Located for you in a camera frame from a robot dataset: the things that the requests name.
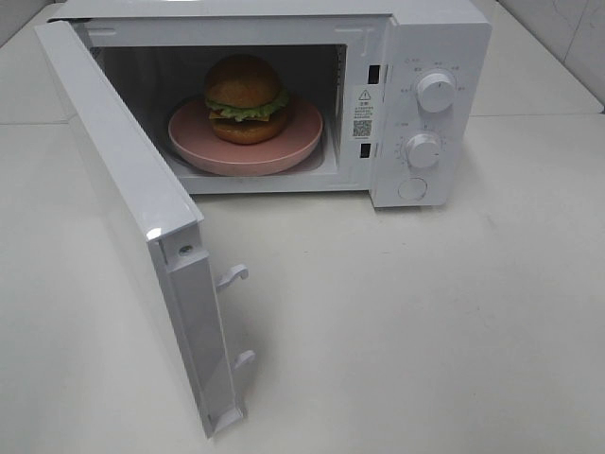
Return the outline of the white round door button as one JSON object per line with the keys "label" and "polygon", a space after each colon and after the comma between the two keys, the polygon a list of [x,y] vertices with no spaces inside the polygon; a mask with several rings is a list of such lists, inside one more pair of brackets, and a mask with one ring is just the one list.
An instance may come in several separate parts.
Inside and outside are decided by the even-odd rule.
{"label": "white round door button", "polygon": [[408,178],[400,183],[398,195],[408,201],[419,201],[425,196],[427,187],[423,178]]}

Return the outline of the burger with lettuce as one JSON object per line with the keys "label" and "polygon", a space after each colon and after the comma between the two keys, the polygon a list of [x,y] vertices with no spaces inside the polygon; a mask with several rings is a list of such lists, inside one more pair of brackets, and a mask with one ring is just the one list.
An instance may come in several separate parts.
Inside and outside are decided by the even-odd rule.
{"label": "burger with lettuce", "polygon": [[288,121],[290,96],[265,60],[231,55],[210,68],[204,80],[204,104],[213,133],[237,145],[265,142]]}

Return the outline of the pink plate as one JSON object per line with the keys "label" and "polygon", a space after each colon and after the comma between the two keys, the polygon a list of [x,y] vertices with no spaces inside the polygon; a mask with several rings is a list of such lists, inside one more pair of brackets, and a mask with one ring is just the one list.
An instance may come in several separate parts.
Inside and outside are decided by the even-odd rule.
{"label": "pink plate", "polygon": [[294,99],[283,131],[267,141],[238,145],[212,129],[209,111],[201,100],[182,105],[168,122],[168,135],[187,163],[221,176],[255,177],[279,173],[306,159],[319,143],[323,120],[304,99]]}

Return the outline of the white microwave door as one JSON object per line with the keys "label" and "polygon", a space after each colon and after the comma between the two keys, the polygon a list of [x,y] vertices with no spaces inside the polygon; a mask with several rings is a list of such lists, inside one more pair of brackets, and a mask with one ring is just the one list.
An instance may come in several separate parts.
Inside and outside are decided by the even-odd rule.
{"label": "white microwave door", "polygon": [[214,274],[203,215],[114,90],[79,30],[37,26],[68,125],[123,270],[176,364],[204,434],[246,414],[244,383],[255,354],[229,351],[218,294],[248,268]]}

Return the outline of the white lower microwave knob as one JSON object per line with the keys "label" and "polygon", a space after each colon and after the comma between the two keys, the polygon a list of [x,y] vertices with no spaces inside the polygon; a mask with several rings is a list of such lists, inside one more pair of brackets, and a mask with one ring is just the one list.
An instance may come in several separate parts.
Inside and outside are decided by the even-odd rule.
{"label": "white lower microwave knob", "polygon": [[434,132],[421,132],[412,136],[405,145],[408,165],[428,168],[440,159],[441,138]]}

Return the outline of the white microwave knob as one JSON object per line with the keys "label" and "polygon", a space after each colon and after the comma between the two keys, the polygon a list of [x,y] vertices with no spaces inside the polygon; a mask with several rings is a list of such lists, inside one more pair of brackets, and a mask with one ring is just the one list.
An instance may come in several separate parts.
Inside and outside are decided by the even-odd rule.
{"label": "white microwave knob", "polygon": [[436,114],[453,104],[457,83],[450,72],[434,69],[419,76],[414,90],[420,107],[428,113]]}
{"label": "white microwave knob", "polygon": [[434,132],[421,132],[412,136],[405,145],[408,165],[428,168],[440,159],[441,138]]}

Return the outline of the white microwave oven body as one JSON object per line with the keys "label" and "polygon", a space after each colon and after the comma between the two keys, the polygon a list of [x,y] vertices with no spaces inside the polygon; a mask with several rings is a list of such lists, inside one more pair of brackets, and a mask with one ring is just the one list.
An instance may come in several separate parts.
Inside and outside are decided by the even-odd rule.
{"label": "white microwave oven body", "polygon": [[[491,25],[468,1],[68,1],[47,23],[76,27],[108,81],[188,195],[366,191],[376,207],[441,205],[450,192]],[[218,61],[267,61],[320,112],[319,143],[279,173],[221,176],[176,152],[167,127]],[[424,111],[415,83],[434,69],[457,83],[453,104]],[[415,134],[441,138],[440,159],[408,165]],[[425,196],[398,195],[408,178]]]}

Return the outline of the white upper microwave knob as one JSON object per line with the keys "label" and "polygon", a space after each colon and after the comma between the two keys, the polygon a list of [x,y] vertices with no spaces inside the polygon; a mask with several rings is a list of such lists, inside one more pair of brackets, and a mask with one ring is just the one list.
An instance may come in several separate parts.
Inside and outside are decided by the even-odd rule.
{"label": "white upper microwave knob", "polygon": [[450,72],[434,69],[419,76],[414,90],[420,107],[428,113],[436,114],[453,104],[457,83]]}

